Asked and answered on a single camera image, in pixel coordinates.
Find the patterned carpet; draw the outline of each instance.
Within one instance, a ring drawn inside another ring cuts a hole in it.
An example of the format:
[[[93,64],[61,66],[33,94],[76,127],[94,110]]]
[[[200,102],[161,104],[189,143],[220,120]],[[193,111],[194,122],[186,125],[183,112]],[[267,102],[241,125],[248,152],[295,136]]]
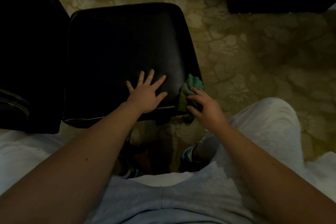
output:
[[[336,11],[325,14],[229,14],[225,0],[60,0],[69,14],[101,6],[169,2],[181,7],[206,92],[230,117],[265,97],[296,110],[305,160],[336,152]],[[72,138],[80,129],[61,125]],[[139,122],[131,142],[148,150],[154,174],[176,172],[184,149],[206,133],[178,117]]]

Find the floor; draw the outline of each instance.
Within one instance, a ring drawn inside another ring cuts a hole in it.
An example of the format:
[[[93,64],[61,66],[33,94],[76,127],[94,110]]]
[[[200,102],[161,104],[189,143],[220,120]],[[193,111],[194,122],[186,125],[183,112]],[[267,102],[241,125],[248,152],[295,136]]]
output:
[[[228,117],[265,97],[279,97],[298,114],[305,160],[336,152],[336,11],[231,15],[225,0],[60,1],[69,14],[144,2],[178,5],[205,90]],[[62,124],[60,134],[70,139],[80,131]],[[186,126],[179,117],[159,127],[146,121],[135,125],[131,143],[149,155],[152,173],[176,172],[184,149],[205,133],[196,121]]]

